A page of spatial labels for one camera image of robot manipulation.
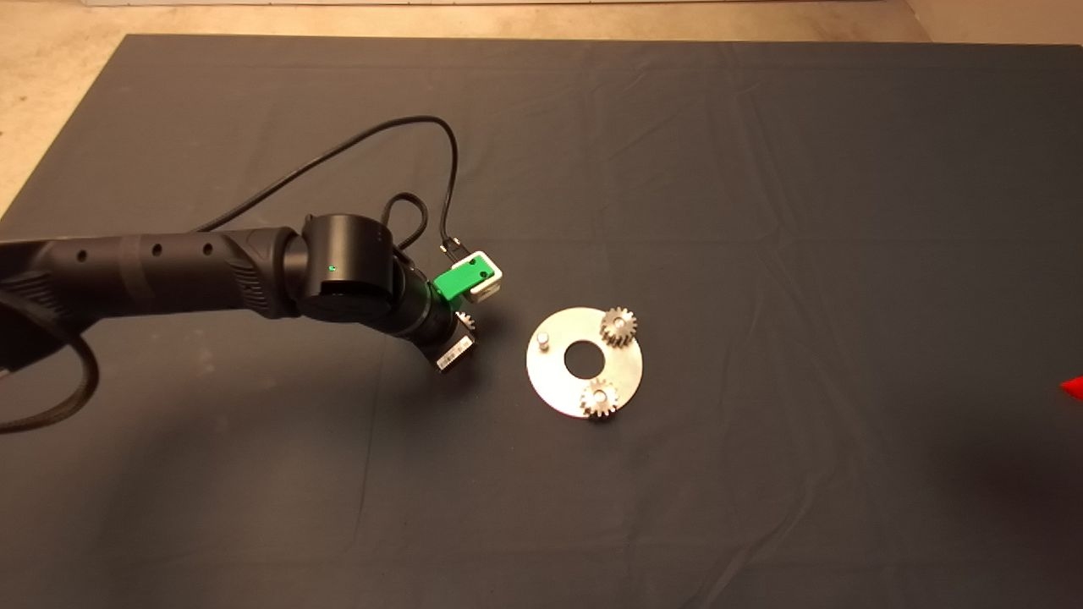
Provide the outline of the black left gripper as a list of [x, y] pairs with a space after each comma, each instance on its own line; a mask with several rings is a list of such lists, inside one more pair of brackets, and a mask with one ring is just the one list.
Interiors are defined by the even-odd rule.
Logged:
[[448, 339], [440, 344], [427, 344], [421, 348], [421, 353], [433, 370], [446, 374], [457, 364], [464, 363], [475, 345], [475, 332], [465, 325], [456, 325]]

